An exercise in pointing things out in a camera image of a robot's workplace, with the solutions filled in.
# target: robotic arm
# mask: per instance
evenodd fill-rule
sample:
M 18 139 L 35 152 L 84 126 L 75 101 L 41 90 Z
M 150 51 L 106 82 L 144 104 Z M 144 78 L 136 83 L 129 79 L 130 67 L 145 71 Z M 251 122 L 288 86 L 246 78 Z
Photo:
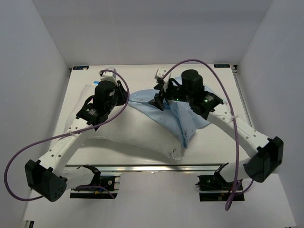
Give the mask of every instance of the robotic arm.
M 105 122 L 112 109 L 124 105 L 126 100 L 127 92 L 121 82 L 116 80 L 116 75 L 111 72 L 101 74 L 95 94 L 85 101 L 70 126 L 70 136 L 59 139 L 37 161 L 29 160 L 26 163 L 28 186 L 54 202 L 67 189 L 79 185 L 99 185 L 100 171 L 93 166 L 84 165 L 73 170 L 64 170 L 73 154 L 98 127 L 76 134 L 71 132 Z
M 174 78 L 167 82 L 161 77 L 154 89 L 159 90 L 149 104 L 164 110 L 163 101 L 188 102 L 194 113 L 227 133 L 235 140 L 234 126 L 229 107 L 213 93 L 205 91 L 203 78 L 196 70 L 186 70 L 181 74 L 182 85 Z M 283 141 L 275 137 L 270 139 L 247 123 L 236 118 L 239 144 L 246 151 L 249 159 L 239 162 L 238 179 L 252 178 L 263 182 L 281 163 L 283 159 Z M 226 185 L 234 180 L 235 163 L 226 163 L 215 171 L 217 181 Z

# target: white fabric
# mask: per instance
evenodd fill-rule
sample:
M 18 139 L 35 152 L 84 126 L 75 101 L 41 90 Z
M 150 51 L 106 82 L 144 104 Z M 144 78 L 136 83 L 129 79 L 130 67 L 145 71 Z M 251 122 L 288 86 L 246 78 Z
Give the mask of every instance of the white fabric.
M 65 132 L 72 124 L 85 100 L 94 95 L 95 87 L 95 85 L 86 85 L 84 87 L 74 110 L 66 121 Z M 109 118 L 114 116 L 121 108 L 115 107 Z M 101 126 L 91 138 L 102 138 L 118 143 L 138 145 L 160 152 L 169 158 L 181 160 L 182 146 L 178 139 L 169 130 L 129 106 L 113 121 Z

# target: gray wall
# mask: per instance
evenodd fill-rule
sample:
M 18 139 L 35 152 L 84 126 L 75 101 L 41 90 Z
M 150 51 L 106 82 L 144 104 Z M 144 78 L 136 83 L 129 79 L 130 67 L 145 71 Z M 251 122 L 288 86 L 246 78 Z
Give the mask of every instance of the gray wall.
M 33 0 L 69 66 L 237 64 L 272 0 Z
M 31 0 L 0 1 L 0 175 L 22 147 L 50 136 L 61 108 L 68 68 Z M 25 151 L 13 163 L 9 184 L 29 196 L 24 165 L 48 144 Z M 17 228 L 26 203 L 0 181 L 1 227 Z
M 300 228 L 304 228 L 303 9 L 303 0 L 274 0 L 239 64 L 255 127 L 284 140 L 278 173 Z

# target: light blue fabric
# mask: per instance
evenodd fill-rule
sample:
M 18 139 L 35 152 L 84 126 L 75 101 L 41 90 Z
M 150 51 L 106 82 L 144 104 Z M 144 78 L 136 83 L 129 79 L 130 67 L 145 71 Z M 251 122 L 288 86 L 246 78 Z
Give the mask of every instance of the light blue fabric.
M 175 79 L 181 84 L 181 77 Z M 205 89 L 212 92 L 207 86 L 205 86 Z M 158 92 L 159 90 L 146 89 L 132 93 L 130 95 L 129 105 L 167 128 L 178 138 L 181 145 L 187 148 L 189 140 L 196 129 L 206 127 L 210 123 L 195 114 L 190 109 L 189 103 L 186 102 L 171 101 L 170 106 L 168 106 L 164 101 L 164 111 L 148 104 Z

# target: purple cable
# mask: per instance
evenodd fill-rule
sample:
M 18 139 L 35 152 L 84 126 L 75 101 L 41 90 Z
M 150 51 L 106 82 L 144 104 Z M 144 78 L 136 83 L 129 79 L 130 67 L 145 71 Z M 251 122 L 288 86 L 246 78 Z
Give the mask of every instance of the purple cable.
M 105 70 L 101 70 L 101 71 L 100 71 L 100 73 L 104 73 L 104 72 L 112 72 L 112 73 L 114 73 L 115 75 L 117 75 L 117 76 L 123 81 L 123 83 L 124 83 L 124 85 L 125 85 L 125 87 L 126 87 L 126 89 L 127 89 L 127 93 L 128 93 L 127 101 L 126 101 L 125 105 L 122 107 L 122 109 L 121 109 L 115 116 L 113 116 L 112 118 L 110 118 L 110 119 L 108 119 L 107 121 L 105 121 L 105 122 L 103 122 L 103 123 L 100 123 L 100 124 L 98 124 L 98 125 L 90 126 L 90 127 L 87 127 L 87 128 L 82 128 L 82 129 L 79 129 L 79 130 L 77 130 L 77 131 L 73 131 L 73 132 L 72 132 L 73 134 L 77 134 L 77 133 L 80 133 L 80 132 L 85 132 L 85 131 L 91 130 L 91 129 L 93 129 L 93 128 L 100 127 L 100 126 L 102 126 L 102 125 L 104 125 L 104 124 L 106 124 L 106 123 L 112 121 L 112 120 L 115 119 L 116 117 L 118 117 L 118 116 L 125 110 L 125 108 L 127 107 L 128 103 L 129 103 L 129 98 L 130 98 L 130 90 L 129 90 L 129 87 L 128 87 L 128 85 L 127 85 L 127 82 L 123 79 L 123 77 L 122 77 L 119 73 L 117 73 L 117 72 L 115 72 L 115 71 L 113 71 L 113 70 L 105 69 Z M 28 149 L 28 148 L 30 148 L 30 147 L 32 147 L 32 146 L 35 146 L 35 145 L 38 145 L 38 144 L 41 144 L 41 143 L 45 143 L 45 142 L 47 142 L 47 141 L 51 141 L 51 140 L 53 140 L 53 139 L 68 137 L 68 136 L 70 136 L 70 135 L 71 135 L 70 133 L 64 133 L 64 134 L 60 134 L 60 135 L 57 135 L 57 136 L 53 136 L 53 137 L 50 137 L 50 138 L 47 138 L 47 139 L 43 139 L 43 140 L 34 142 L 34 143 L 32 143 L 32 144 L 30 144 L 30 145 L 28 145 L 28 146 L 22 148 L 21 150 L 19 150 L 19 151 L 18 151 L 18 152 L 9 160 L 7 166 L 5 167 L 5 171 L 4 171 L 4 185 L 5 185 L 6 190 L 9 192 L 9 194 L 10 194 L 12 197 L 14 197 L 15 199 L 20 200 L 20 201 L 33 201 L 33 200 L 38 200 L 38 199 L 40 199 L 40 198 L 43 197 L 43 196 L 38 196 L 38 197 L 31 198 L 31 199 L 26 199 L 26 198 L 21 198 L 21 197 L 17 196 L 16 194 L 14 194 L 14 193 L 12 192 L 12 190 L 10 189 L 9 183 L 8 183 L 8 171 L 9 171 L 10 165 L 11 165 L 12 162 L 15 160 L 15 158 L 16 158 L 19 154 L 21 154 L 23 151 L 25 151 L 26 149 Z
M 230 107 L 230 111 L 231 111 L 231 115 L 234 116 L 234 111 L 233 111 L 233 107 L 232 107 L 232 103 L 231 103 L 231 100 L 228 96 L 228 93 L 226 91 L 226 89 L 224 88 L 224 85 L 222 84 L 221 80 L 219 79 L 219 76 L 214 72 L 214 70 L 208 66 L 207 63 L 201 61 L 201 60 L 198 60 L 198 59 L 187 59 L 187 60 L 184 60 L 184 61 L 181 61 L 177 64 L 175 64 L 170 70 L 168 70 L 168 72 L 162 77 L 163 79 L 172 71 L 174 70 L 177 66 L 179 66 L 180 64 L 183 64 L 183 63 L 187 63 L 187 62 L 198 62 L 198 63 L 201 63 L 203 65 L 205 65 L 212 73 L 213 75 L 215 76 L 215 78 L 217 79 L 220 87 L 222 88 L 226 98 L 227 98 L 227 101 L 228 101 L 228 104 L 229 104 L 229 107 Z M 237 122 L 235 120 L 235 118 L 232 119 L 232 122 L 233 122 L 233 126 L 234 126 L 234 135 L 235 135 L 235 141 L 236 141 L 236 170 L 235 170 L 235 173 L 234 173 L 234 181 L 233 181 L 233 187 L 232 187 L 232 191 L 231 191 L 231 195 L 230 197 L 228 198 L 226 204 L 225 204 L 225 210 L 229 210 L 230 207 L 231 207 L 231 204 L 233 202 L 233 198 L 234 198 L 234 195 L 235 195 L 235 192 L 236 190 L 238 189 L 237 188 L 237 184 L 238 184 L 238 165 L 239 165 L 239 140 L 238 140 L 238 128 L 237 128 Z
M 80 185 L 77 188 L 80 189 L 87 189 L 87 188 L 98 188 L 98 189 L 102 189 L 104 191 L 106 191 L 113 199 L 115 199 L 115 197 L 112 195 L 112 193 L 110 193 L 110 191 L 102 186 L 97 186 L 97 185 Z

